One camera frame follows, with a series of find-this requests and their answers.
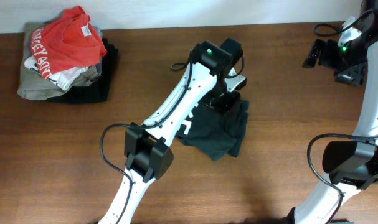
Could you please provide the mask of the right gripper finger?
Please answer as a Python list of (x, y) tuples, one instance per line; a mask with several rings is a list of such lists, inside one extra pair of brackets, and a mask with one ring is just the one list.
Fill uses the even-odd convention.
[(311, 50), (306, 57), (305, 61), (302, 64), (303, 68), (314, 68), (316, 65), (316, 62), (319, 59), (319, 56), (322, 52), (322, 50), (325, 48), (326, 42), (321, 39), (316, 39), (313, 43)]
[(334, 74), (334, 81), (351, 86), (360, 86), (364, 82), (364, 70), (345, 70)]

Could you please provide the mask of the dark green t-shirt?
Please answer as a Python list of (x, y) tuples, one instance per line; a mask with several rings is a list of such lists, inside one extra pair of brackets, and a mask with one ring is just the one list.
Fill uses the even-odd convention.
[(183, 145), (197, 148), (213, 161), (226, 154), (237, 157), (246, 133), (249, 106), (249, 101), (238, 100), (222, 114), (200, 103), (193, 108), (193, 117), (188, 118), (192, 123), (188, 133), (184, 133), (186, 127), (182, 125), (176, 137)]

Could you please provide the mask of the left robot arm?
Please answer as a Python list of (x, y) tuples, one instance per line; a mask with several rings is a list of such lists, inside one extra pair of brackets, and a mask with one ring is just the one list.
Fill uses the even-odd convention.
[(234, 69), (243, 59), (240, 43), (226, 39), (221, 46), (197, 44), (183, 65), (184, 75), (163, 104), (141, 125), (125, 124), (123, 180), (100, 223), (130, 223), (149, 186), (172, 164), (170, 149), (176, 133), (191, 128), (192, 110), (199, 103), (225, 113), (239, 99), (246, 78)]

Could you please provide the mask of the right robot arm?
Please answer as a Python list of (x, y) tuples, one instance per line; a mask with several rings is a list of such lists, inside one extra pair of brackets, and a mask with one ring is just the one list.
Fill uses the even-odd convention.
[(307, 160), (319, 182), (285, 223), (332, 223), (345, 202), (378, 184), (378, 1), (363, 1), (360, 16), (330, 34), (319, 33), (320, 27), (314, 27), (317, 39), (303, 67), (325, 66), (336, 82), (366, 89), (352, 134), (320, 134), (309, 142)]

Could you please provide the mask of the black folded garment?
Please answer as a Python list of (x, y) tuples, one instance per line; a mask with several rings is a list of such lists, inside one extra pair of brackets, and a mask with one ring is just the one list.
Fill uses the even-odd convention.
[(73, 86), (61, 96), (46, 99), (47, 102), (77, 105), (107, 101), (111, 79), (117, 64), (118, 49), (110, 44), (107, 38), (102, 38), (102, 41), (107, 49), (107, 53), (102, 59), (102, 74), (89, 86)]

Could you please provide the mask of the white folded garment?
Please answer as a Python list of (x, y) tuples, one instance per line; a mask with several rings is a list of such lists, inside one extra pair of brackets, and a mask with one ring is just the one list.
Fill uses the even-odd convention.
[[(37, 61), (34, 56), (27, 58), (24, 61), (24, 66), (40, 75)], [(67, 90), (71, 86), (73, 81), (78, 78), (81, 73), (86, 72), (88, 69), (89, 67), (74, 67), (50, 75), (49, 77), (47, 77), (47, 80), (57, 85), (59, 88)]]

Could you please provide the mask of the red printed t-shirt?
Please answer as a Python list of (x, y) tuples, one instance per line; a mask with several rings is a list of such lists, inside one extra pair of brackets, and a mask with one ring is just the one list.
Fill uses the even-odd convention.
[(74, 67), (98, 64), (107, 50), (81, 6), (62, 12), (59, 19), (34, 30), (30, 51), (43, 78)]

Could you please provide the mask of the beige folded garment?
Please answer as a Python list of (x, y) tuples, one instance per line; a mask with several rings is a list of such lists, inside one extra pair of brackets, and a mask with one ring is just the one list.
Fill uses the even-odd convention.
[(101, 63), (92, 65), (87, 69), (84, 68), (82, 73), (69, 81), (66, 85), (67, 89), (60, 88), (57, 84), (50, 80), (42, 78), (37, 71), (37, 65), (34, 57), (29, 50), (29, 37), (32, 31), (42, 26), (41, 23), (28, 22), (24, 26), (24, 46), (23, 61), (20, 69), (20, 82), (17, 94), (28, 100), (48, 100), (50, 98), (58, 98), (67, 94), (72, 87), (90, 86), (102, 74)]

